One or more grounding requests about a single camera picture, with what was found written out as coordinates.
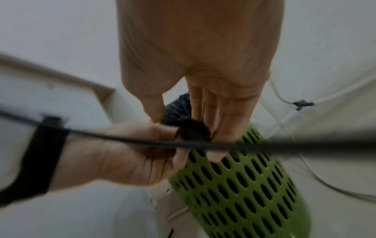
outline black cable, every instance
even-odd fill
[[[47,124],[41,124],[40,122],[0,110],[0,117],[7,120],[15,121],[30,126],[42,126],[58,131],[66,131],[69,133],[79,134],[83,136],[89,136],[98,139],[111,140],[117,142],[123,142],[127,144],[150,146],[150,147],[162,147],[162,148],[181,148],[181,149],[198,149],[198,150],[213,150],[213,151],[244,151],[250,153],[259,153],[263,151],[269,151],[271,153],[278,154],[291,154],[291,153],[310,153],[315,155],[333,156],[333,155],[347,155],[348,153],[359,153],[363,155],[374,155],[376,152],[376,137],[375,133],[368,132],[367,135],[363,135],[365,139],[349,139],[340,141],[302,141],[302,142],[262,142],[260,144],[229,144],[229,143],[210,143],[210,142],[176,142],[176,141],[156,141],[156,140],[136,140],[119,136],[107,136],[103,134],[90,133],[76,129],[59,128]]]

